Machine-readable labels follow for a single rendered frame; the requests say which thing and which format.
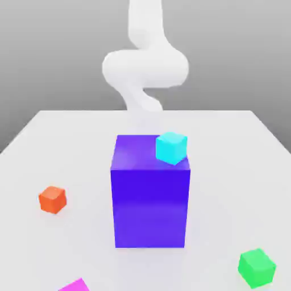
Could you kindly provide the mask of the small orange cube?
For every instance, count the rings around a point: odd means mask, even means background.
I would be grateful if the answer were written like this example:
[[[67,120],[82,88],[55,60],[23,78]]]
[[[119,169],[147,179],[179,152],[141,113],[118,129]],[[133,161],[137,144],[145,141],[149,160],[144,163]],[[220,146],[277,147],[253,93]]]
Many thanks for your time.
[[[43,211],[57,214],[66,205],[65,190],[49,186],[39,194],[39,202]]]

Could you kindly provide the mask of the small green cube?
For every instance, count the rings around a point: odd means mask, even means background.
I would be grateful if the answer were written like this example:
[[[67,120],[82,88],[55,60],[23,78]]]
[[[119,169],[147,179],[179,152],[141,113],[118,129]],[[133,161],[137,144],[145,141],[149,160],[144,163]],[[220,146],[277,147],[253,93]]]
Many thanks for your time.
[[[276,264],[261,248],[240,255],[238,272],[252,289],[271,283],[275,271]]]

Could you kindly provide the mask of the small cyan cube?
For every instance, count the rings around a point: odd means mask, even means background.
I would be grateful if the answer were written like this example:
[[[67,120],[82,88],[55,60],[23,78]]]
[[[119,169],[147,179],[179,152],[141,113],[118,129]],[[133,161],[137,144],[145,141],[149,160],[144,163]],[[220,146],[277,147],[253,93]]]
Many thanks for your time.
[[[156,158],[177,165],[187,156],[188,137],[175,132],[166,132],[156,138]]]

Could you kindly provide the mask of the large purple box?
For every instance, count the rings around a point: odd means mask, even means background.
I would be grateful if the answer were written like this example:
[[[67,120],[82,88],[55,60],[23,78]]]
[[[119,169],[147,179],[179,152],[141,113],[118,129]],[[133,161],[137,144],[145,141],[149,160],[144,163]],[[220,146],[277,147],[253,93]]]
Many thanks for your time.
[[[188,159],[156,158],[154,135],[118,135],[110,167],[117,248],[182,248],[190,186]]]

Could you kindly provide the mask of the small magenta cube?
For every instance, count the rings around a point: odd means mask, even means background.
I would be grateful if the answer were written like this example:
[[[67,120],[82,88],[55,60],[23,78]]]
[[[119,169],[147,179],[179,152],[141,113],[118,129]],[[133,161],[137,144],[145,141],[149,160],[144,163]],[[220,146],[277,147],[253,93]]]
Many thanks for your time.
[[[82,278],[62,287],[58,291],[90,291]]]

